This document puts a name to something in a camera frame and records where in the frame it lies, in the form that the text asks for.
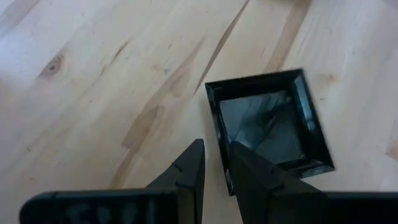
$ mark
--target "wooden table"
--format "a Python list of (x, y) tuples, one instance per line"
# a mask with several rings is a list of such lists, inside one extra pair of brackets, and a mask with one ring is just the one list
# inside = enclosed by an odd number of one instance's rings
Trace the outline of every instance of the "wooden table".
[(46, 190), (143, 187), (206, 144), (203, 223), (241, 223), (203, 84), (303, 67), (336, 171), (398, 190), (395, 0), (3, 0), (0, 222)]

